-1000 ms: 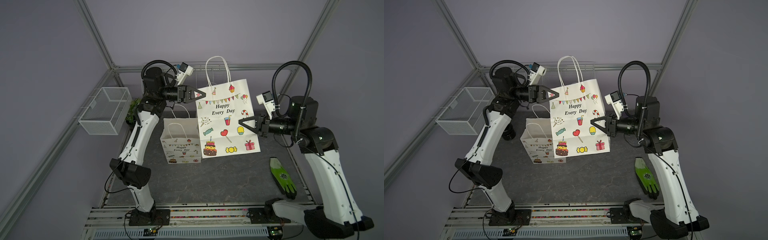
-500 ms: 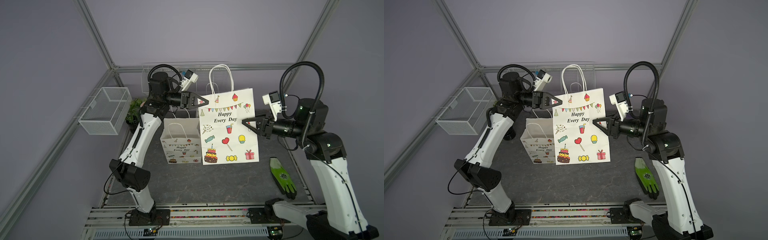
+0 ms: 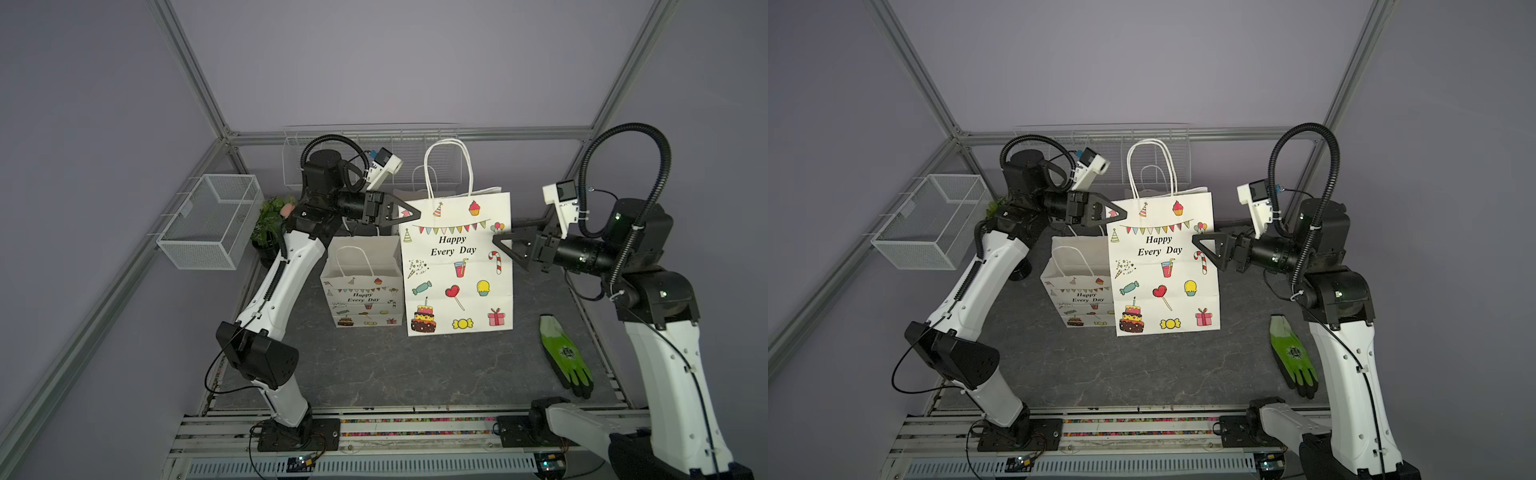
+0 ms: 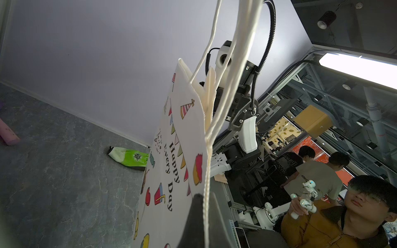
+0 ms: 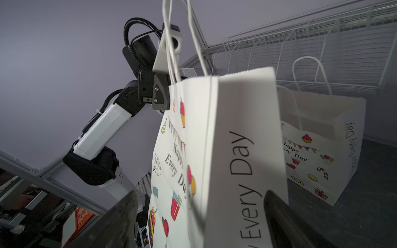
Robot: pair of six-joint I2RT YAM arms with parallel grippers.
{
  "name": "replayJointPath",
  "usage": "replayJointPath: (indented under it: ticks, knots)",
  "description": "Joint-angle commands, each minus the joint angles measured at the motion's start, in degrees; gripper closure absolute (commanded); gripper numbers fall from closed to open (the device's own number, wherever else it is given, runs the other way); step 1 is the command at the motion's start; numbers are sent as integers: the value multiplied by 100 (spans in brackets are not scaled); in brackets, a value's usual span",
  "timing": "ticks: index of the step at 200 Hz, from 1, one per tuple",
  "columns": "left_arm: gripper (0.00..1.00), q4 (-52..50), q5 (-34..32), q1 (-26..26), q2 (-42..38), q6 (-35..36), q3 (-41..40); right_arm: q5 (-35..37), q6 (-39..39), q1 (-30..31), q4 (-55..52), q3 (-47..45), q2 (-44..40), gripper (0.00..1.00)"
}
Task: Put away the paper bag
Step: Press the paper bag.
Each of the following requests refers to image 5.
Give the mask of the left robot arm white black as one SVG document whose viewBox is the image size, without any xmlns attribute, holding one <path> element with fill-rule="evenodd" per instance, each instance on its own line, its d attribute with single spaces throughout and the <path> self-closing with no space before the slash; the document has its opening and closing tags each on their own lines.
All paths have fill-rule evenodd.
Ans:
<svg viewBox="0 0 397 248">
<path fill-rule="evenodd" d="M 116 153 L 107 143 L 147 104 L 159 112 L 169 110 L 171 84 L 165 72 L 164 31 L 144 18 L 129 19 L 123 29 L 123 55 L 136 80 L 108 95 L 64 157 L 64 163 L 86 184 L 99 186 L 117 200 L 134 191 L 138 217 L 148 215 L 150 197 L 125 176 Z"/>
</svg>

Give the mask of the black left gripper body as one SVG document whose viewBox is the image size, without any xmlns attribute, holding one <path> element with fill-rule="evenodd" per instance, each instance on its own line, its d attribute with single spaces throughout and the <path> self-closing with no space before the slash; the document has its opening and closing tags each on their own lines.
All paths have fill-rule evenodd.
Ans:
<svg viewBox="0 0 397 248">
<path fill-rule="evenodd" d="M 153 103 L 154 73 L 141 70 L 138 75 L 138 102 Z"/>
</svg>

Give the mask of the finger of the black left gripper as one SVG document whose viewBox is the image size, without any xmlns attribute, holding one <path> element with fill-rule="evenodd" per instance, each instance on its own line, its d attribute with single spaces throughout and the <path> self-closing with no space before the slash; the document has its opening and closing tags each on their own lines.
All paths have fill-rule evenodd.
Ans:
<svg viewBox="0 0 397 248">
<path fill-rule="evenodd" d="M 153 109 L 158 111 L 167 111 L 170 109 L 170 78 L 163 73 L 154 74 L 153 83 Z"/>
</svg>

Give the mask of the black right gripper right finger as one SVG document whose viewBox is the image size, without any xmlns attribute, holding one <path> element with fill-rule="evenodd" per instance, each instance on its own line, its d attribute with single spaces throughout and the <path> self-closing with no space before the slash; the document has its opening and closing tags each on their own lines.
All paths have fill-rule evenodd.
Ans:
<svg viewBox="0 0 397 248">
<path fill-rule="evenodd" d="M 271 190 L 264 197 L 264 210 L 274 248 L 335 247 Z"/>
</svg>

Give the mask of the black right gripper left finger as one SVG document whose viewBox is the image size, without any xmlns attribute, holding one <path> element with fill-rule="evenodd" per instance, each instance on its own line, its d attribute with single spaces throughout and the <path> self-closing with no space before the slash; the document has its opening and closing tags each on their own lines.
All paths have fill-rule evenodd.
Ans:
<svg viewBox="0 0 397 248">
<path fill-rule="evenodd" d="M 129 192 L 88 231 L 67 244 L 67 248 L 136 248 L 134 225 L 138 198 Z"/>
</svg>

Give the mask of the large white party paper bag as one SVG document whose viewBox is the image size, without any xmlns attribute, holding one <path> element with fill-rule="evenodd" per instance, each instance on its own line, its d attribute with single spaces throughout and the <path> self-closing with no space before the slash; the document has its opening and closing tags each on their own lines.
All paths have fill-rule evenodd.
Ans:
<svg viewBox="0 0 397 248">
<path fill-rule="evenodd" d="M 163 1 L 171 46 L 171 3 Z M 152 161 L 152 248 L 271 248 L 264 197 L 288 200 L 273 67 L 182 79 L 169 67 Z"/>
</svg>

